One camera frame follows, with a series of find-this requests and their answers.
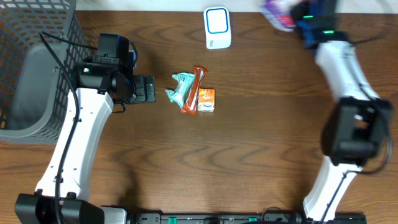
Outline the purple pink floral liner pack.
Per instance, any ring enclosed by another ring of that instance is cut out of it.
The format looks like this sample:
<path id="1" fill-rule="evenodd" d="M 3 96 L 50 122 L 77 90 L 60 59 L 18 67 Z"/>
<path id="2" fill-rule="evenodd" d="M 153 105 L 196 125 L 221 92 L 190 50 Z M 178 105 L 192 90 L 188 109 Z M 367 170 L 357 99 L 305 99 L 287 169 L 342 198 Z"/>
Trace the purple pink floral liner pack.
<path id="1" fill-rule="evenodd" d="M 290 10 L 299 0 L 263 0 L 260 12 L 271 25 L 284 32 L 292 32 L 295 24 L 290 15 Z"/>

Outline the orange-red snack bar wrapper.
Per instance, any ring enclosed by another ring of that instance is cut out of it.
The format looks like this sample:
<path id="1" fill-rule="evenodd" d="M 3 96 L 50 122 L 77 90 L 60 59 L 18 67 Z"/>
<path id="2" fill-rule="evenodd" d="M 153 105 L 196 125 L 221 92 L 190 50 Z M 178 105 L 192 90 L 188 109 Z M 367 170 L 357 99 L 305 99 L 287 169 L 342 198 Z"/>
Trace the orange-red snack bar wrapper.
<path id="1" fill-rule="evenodd" d="M 188 98 L 185 101 L 185 104 L 183 105 L 182 109 L 180 110 L 182 113 L 196 115 L 197 104 L 198 104 L 198 92 L 207 72 L 208 70 L 202 66 L 195 66 L 193 68 L 195 80 L 188 94 Z"/>

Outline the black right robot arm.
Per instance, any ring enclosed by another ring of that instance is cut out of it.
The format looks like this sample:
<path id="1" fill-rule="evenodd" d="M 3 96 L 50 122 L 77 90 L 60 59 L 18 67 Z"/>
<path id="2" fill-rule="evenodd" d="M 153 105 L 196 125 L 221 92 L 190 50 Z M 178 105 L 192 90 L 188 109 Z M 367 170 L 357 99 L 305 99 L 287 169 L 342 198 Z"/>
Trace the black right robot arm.
<path id="1" fill-rule="evenodd" d="M 304 46 L 311 50 L 336 101 L 321 136 L 323 161 L 303 200 L 308 223 L 335 222 L 336 209 L 357 175 L 388 165 L 393 151 L 393 107 L 373 90 L 356 56 L 357 41 L 336 29 L 336 1 L 302 1 L 290 15 Z"/>

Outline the orange tissue pack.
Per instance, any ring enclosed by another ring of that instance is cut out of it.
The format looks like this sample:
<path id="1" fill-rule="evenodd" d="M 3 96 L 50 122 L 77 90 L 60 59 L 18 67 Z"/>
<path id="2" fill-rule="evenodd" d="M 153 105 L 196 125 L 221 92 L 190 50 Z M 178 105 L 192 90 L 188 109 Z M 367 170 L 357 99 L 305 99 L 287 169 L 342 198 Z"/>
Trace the orange tissue pack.
<path id="1" fill-rule="evenodd" d="M 197 110 L 201 112 L 214 112 L 215 90 L 208 88 L 199 89 Z"/>

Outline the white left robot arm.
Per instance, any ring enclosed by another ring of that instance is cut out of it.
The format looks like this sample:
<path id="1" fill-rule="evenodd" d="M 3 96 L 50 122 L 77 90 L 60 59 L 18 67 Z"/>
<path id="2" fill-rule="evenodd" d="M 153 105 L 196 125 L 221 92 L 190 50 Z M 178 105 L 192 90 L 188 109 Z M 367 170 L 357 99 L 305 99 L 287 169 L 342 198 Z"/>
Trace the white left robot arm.
<path id="1" fill-rule="evenodd" d="M 19 194 L 21 223 L 134 223 L 125 208 L 89 203 L 90 178 L 104 125 L 116 104 L 156 101 L 154 77 L 135 75 L 129 39 L 102 33 L 97 53 L 63 72 L 70 92 L 55 151 L 33 194 Z"/>

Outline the teal tissue packet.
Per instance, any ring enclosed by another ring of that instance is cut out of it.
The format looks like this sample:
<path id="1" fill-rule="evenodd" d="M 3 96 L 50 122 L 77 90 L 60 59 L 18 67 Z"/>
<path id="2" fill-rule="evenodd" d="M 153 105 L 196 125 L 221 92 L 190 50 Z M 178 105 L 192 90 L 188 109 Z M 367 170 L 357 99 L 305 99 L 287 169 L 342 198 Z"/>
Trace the teal tissue packet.
<path id="1" fill-rule="evenodd" d="M 195 75 L 182 72 L 172 75 L 172 78 L 177 81 L 177 87 L 174 90 L 165 90 L 165 92 L 172 103 L 176 103 L 182 108 L 185 104 L 185 95 L 193 85 Z"/>

